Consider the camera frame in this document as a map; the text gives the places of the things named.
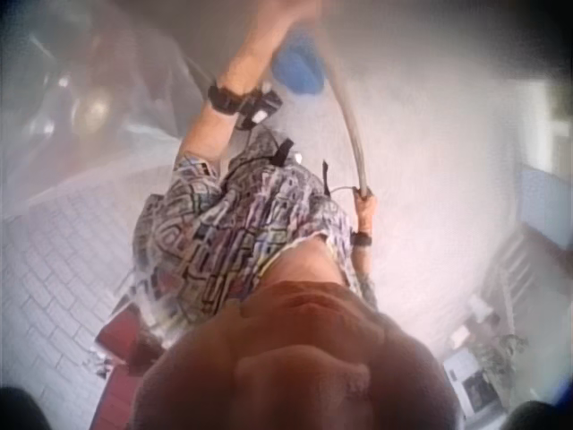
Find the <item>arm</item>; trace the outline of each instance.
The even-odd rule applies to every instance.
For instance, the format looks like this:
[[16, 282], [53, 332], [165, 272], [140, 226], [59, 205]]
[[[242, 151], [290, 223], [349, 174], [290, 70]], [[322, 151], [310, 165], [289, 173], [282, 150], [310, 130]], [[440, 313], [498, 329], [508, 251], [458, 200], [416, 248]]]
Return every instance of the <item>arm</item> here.
[[[245, 42], [217, 80], [219, 88], [226, 88], [237, 96], [254, 90], [290, 27], [317, 16], [320, 8], [321, 0], [261, 0]], [[189, 153], [211, 163], [219, 162], [237, 116], [221, 114], [207, 101], [181, 143], [177, 158]]]
[[[378, 205], [376, 197], [372, 193], [369, 193], [368, 196], [363, 199], [356, 189], [354, 190], [354, 195], [356, 217], [358, 218], [357, 231], [372, 237], [372, 219], [376, 211], [376, 206]], [[372, 247], [353, 245], [351, 257], [363, 298], [369, 305], [376, 308], [376, 297], [372, 291], [372, 282], [370, 280]]]

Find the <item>metal rod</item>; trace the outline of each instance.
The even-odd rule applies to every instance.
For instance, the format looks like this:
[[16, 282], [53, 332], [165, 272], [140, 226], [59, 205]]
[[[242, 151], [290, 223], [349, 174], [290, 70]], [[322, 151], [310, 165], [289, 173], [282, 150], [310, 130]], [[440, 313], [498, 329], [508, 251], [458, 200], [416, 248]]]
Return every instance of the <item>metal rod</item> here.
[[322, 27], [318, 27], [316, 29], [316, 45], [319, 55], [322, 57], [322, 62], [324, 63], [326, 74], [330, 81], [330, 87], [332, 87], [334, 96], [340, 106], [342, 117], [344, 118], [346, 129], [348, 131], [348, 136], [350, 137], [352, 151], [355, 155], [360, 195], [362, 198], [366, 198], [368, 195], [368, 183], [366, 180], [366, 166], [364, 165], [363, 146], [358, 132], [358, 123], [356, 122], [354, 110], [352, 109], [352, 104], [350, 103], [346, 87], [338, 73], [336, 58], [330, 48], [329, 39], [326, 31]]

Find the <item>hand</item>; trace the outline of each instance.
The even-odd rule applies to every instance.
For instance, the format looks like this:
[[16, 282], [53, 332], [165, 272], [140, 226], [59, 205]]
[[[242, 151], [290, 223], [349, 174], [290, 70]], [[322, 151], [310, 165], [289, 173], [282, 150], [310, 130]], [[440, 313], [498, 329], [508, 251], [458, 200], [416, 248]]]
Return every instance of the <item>hand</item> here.
[[356, 217], [358, 218], [358, 231], [371, 235], [372, 220], [378, 207], [378, 200], [370, 189], [368, 189], [368, 195], [365, 198], [360, 195], [360, 190], [357, 188], [353, 188], [353, 193], [355, 196]]
[[252, 52], [271, 55], [290, 28], [321, 15], [323, 0], [259, 0], [256, 19], [247, 38]]
[[323, 0], [259, 0], [259, 19], [291, 26], [315, 20], [321, 15]]

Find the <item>person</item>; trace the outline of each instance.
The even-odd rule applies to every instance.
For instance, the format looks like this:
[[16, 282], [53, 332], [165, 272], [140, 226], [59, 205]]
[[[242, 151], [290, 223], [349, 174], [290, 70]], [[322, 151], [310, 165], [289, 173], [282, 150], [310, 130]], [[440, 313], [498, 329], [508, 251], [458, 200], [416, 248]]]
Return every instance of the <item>person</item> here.
[[166, 352], [144, 375], [131, 429], [457, 428], [439, 363], [377, 312], [376, 198], [348, 216], [271, 131], [222, 180], [236, 106], [320, 0], [262, 0], [185, 136], [165, 195], [133, 240], [135, 294]]

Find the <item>black wristband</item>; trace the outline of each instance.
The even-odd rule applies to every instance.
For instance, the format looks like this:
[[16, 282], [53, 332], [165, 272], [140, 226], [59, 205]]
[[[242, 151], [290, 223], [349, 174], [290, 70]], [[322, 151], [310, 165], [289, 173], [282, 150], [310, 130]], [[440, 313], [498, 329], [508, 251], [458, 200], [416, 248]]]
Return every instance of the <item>black wristband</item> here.
[[219, 88], [216, 83], [209, 87], [207, 98], [211, 106], [221, 114], [234, 115], [243, 106], [245, 97], [237, 96], [226, 88]]
[[353, 246], [372, 246], [372, 237], [362, 231], [354, 232], [350, 237]]

